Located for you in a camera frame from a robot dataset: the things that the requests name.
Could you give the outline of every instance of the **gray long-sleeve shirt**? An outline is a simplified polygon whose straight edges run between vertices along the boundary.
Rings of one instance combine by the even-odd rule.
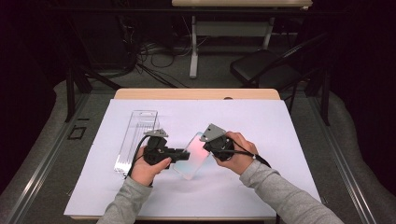
[[[251,163],[239,179],[255,189],[286,223],[343,223],[329,208],[259,161]],[[134,223],[151,190],[127,177],[98,223]]]

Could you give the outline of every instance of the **person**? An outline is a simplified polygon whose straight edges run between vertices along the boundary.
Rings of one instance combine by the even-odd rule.
[[[247,141],[241,133],[227,132],[226,136],[233,139],[235,150],[245,149],[258,154],[256,146]],[[142,154],[143,148],[140,148],[137,158]],[[239,179],[242,183],[248,188],[253,188],[286,223],[343,223],[332,210],[307,192],[293,186],[278,171],[259,161],[241,154],[234,154],[228,161],[214,158],[219,166],[231,169],[240,175]],[[150,184],[155,175],[170,162],[170,158],[167,158],[151,166],[143,159],[138,159],[131,175],[125,179],[115,200],[107,207],[98,223],[134,223],[143,203],[152,191]]]

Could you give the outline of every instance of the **white desk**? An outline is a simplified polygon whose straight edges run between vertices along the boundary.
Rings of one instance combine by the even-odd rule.
[[[310,7],[311,0],[172,0],[174,7]],[[275,18],[268,21],[197,21],[192,16],[191,23],[191,66],[190,78],[197,78],[198,35],[220,36],[264,36],[262,48],[267,49],[274,27]]]
[[[158,90],[160,95],[166,90]],[[260,154],[285,178],[308,191],[319,200],[318,191],[306,164],[304,153],[293,129],[288,110],[281,100],[250,100],[248,90],[204,91],[206,100],[112,100],[85,162],[81,176],[64,214],[73,218],[99,218],[122,185],[123,178],[113,168],[133,110],[155,109],[161,127],[169,137],[169,147],[184,147],[197,132],[203,132],[209,123],[225,130],[241,132],[256,143]],[[241,100],[208,100],[207,95]],[[266,92],[257,97],[265,98]],[[155,90],[144,89],[142,96]],[[177,98],[170,90],[170,98]],[[117,98],[128,98],[120,92]],[[254,193],[242,185],[238,175],[219,167],[208,157],[193,180],[185,180],[171,167],[154,180],[154,189],[144,204],[138,219],[213,220],[213,219],[268,219],[276,213]]]

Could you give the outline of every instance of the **sleeve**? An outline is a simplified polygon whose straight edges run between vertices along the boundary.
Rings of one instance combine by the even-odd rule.
[[[286,223],[343,223],[329,208],[259,161],[251,163],[240,180],[255,189]]]
[[[108,205],[105,214],[97,223],[134,223],[151,191],[152,188],[143,186],[128,176],[114,201]]]

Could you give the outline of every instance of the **person's left hand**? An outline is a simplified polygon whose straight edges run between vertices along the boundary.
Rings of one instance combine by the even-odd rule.
[[[171,163],[171,158],[166,158],[155,165],[150,165],[142,157],[144,149],[145,147],[141,147],[137,152],[136,157],[139,159],[134,163],[131,178],[137,183],[149,186],[154,180],[155,175],[159,174],[161,170],[165,169]]]

